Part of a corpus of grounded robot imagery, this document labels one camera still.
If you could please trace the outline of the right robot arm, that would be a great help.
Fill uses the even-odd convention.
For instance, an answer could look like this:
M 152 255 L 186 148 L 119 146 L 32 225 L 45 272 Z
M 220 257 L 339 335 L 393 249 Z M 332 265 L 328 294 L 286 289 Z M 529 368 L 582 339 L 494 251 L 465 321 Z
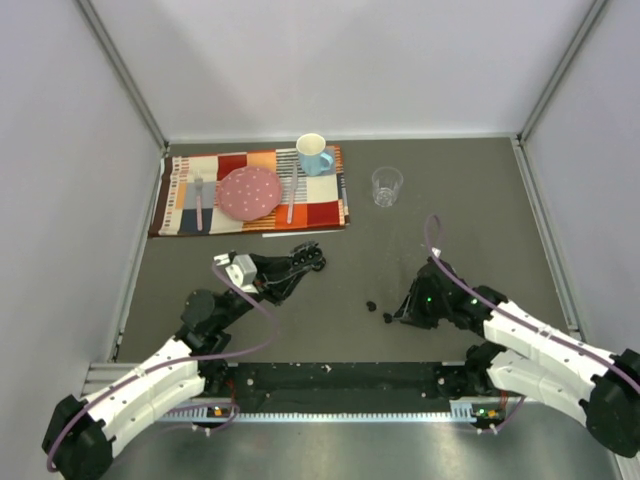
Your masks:
M 469 287 L 434 257 L 418 271 L 400 307 L 385 318 L 421 329 L 447 320 L 483 338 L 469 350 L 467 384 L 533 399 L 585 427 L 609 451 L 639 453 L 639 354 L 593 347 L 535 319 L 488 287 Z

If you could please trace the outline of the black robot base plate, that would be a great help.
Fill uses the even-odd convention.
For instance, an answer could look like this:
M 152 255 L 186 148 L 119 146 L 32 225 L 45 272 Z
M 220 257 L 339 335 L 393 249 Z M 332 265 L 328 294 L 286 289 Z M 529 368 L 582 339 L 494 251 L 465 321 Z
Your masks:
M 463 365 L 438 362 L 240 363 L 226 386 L 256 414 L 421 413 L 477 394 Z

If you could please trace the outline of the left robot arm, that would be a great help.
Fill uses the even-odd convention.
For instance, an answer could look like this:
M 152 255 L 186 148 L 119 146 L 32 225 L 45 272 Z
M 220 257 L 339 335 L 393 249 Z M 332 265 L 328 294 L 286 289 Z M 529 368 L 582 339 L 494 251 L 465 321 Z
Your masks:
M 183 402 L 216 396 L 226 387 L 226 362 L 258 352 L 230 351 L 227 328 L 252 310 L 270 313 L 326 259 L 315 243 L 284 256 L 229 252 L 213 259 L 212 271 L 226 286 L 216 293 L 196 289 L 186 299 L 181 326 L 155 353 L 96 393 L 69 395 L 55 407 L 42 449 L 46 468 L 65 479 L 99 479 L 124 448 Z

